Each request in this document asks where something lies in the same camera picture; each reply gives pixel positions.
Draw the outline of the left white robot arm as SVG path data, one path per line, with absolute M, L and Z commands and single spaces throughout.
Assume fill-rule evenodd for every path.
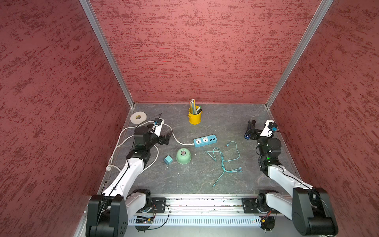
M 87 237 L 123 237 L 128 221 L 139 211 L 152 206 L 150 190 L 130 193 L 137 177 L 146 169 L 151 148 L 167 145 L 173 135 L 161 135 L 161 125 L 149 124 L 135 128 L 133 147 L 126 164 L 112 184 L 101 194 L 93 195 L 88 203 L 85 235 Z

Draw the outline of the teal usb charger cube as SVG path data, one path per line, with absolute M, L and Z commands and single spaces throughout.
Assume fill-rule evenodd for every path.
M 163 161 L 166 165 L 170 165 L 173 162 L 173 158 L 171 156 L 166 156 Z

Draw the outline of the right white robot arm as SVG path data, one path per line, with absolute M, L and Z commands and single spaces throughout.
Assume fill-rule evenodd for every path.
M 265 176 L 278 183 L 286 192 L 261 190 L 256 208 L 269 217 L 276 210 L 292 221 L 302 236 L 335 237 L 338 224 L 329 194 L 323 188 L 314 187 L 289 172 L 279 161 L 281 141 L 274 137 L 278 132 L 275 121 L 267 120 L 263 129 L 250 120 L 244 138 L 257 141 L 258 165 Z

